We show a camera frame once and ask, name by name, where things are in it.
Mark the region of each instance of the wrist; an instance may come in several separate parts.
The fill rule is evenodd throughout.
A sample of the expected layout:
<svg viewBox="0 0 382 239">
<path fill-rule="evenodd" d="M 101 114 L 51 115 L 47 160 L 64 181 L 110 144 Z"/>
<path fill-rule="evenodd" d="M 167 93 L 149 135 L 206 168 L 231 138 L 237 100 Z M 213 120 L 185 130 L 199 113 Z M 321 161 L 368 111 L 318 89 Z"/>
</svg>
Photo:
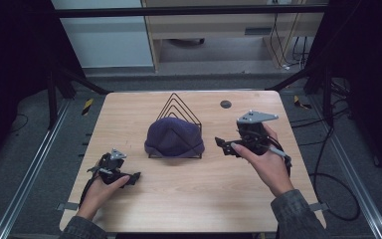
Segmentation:
<svg viewBox="0 0 382 239">
<path fill-rule="evenodd" d="M 82 206 L 77 212 L 76 216 L 83 217 L 87 219 L 88 221 L 92 221 L 96 213 L 97 213 L 96 210 L 89 210 L 86 207 Z"/>
<path fill-rule="evenodd" d="M 294 187 L 293 187 L 292 183 L 289 182 L 289 183 L 286 183 L 286 184 L 283 184 L 280 186 L 270 187 L 270 190 L 275 197 L 280 197 L 283 194 L 294 190 Z"/>
</svg>

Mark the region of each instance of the aluminum rail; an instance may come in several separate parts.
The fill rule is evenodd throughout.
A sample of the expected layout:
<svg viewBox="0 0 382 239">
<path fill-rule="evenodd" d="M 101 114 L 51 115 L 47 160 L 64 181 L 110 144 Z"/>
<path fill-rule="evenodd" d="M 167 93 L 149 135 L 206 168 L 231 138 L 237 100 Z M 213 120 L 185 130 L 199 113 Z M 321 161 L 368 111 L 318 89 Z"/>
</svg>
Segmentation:
<svg viewBox="0 0 382 239">
<path fill-rule="evenodd" d="M 56 121 L 54 127 L 49 129 L 48 132 L 46 133 L 45 138 L 42 141 L 42 144 L 40 145 L 38 151 L 36 152 L 36 155 L 23 178 L 23 181 L 18 187 L 17 192 L 12 198 L 10 205 L 5 211 L 5 214 L 1 218 L 0 239 L 4 239 L 8 237 L 12 229 L 12 226 L 14 225 L 15 220 L 17 219 L 18 214 L 20 213 L 21 208 L 23 207 L 24 202 L 26 201 L 27 196 L 29 195 L 29 192 L 39 174 L 39 171 L 43 165 L 43 162 L 45 161 L 46 156 L 48 155 L 48 152 L 52 146 L 52 143 L 54 142 L 56 135 L 58 134 L 58 131 L 62 125 L 62 122 L 67 114 L 67 109 L 69 105 L 70 105 L 69 100 L 63 100 L 63 103 L 58 113 L 59 115 L 58 120 Z"/>
</svg>

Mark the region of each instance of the white cabinet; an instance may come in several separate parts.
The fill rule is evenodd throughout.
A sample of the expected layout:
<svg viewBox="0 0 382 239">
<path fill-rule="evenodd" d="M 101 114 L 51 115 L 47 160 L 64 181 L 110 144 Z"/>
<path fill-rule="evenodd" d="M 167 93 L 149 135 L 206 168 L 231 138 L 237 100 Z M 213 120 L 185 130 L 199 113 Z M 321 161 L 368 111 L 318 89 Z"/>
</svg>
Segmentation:
<svg viewBox="0 0 382 239">
<path fill-rule="evenodd" d="M 141 7 L 140 0 L 52 0 L 56 9 Z M 153 67 L 143 17 L 62 18 L 84 69 Z"/>
</svg>

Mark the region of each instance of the person's left hand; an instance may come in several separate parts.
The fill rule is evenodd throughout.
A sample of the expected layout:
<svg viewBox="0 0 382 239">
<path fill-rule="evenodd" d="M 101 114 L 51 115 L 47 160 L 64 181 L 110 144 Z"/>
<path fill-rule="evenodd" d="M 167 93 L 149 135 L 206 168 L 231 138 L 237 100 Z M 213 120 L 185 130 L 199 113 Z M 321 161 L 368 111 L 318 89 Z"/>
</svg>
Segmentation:
<svg viewBox="0 0 382 239">
<path fill-rule="evenodd" d="M 93 220 L 101 206 L 129 180 L 129 176 L 124 176 L 117 181 L 106 185 L 98 176 L 90 186 L 82 206 L 77 212 L 77 216 L 87 220 Z"/>
</svg>

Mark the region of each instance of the black wire rack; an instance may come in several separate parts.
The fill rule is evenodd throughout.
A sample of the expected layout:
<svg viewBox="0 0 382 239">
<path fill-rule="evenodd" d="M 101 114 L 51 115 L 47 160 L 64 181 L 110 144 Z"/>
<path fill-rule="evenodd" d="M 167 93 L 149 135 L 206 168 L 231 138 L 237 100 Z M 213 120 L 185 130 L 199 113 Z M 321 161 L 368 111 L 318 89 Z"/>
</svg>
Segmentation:
<svg viewBox="0 0 382 239">
<path fill-rule="evenodd" d="M 166 101 L 166 104 L 164 105 L 156 120 L 161 120 L 169 117 L 194 123 L 200 129 L 200 134 L 202 134 L 203 132 L 203 126 L 201 122 L 176 93 L 172 93 L 172 95 L 170 95 L 169 99 Z M 177 133 L 175 130 L 172 131 L 175 132 L 178 135 L 178 137 L 181 138 L 185 143 L 188 143 L 185 139 L 183 139 L 183 137 L 179 133 Z M 160 156 L 151 153 L 148 154 L 148 157 L 160 158 Z M 192 156 L 189 158 L 202 158 L 202 153 L 196 153 L 196 156 Z"/>
</svg>

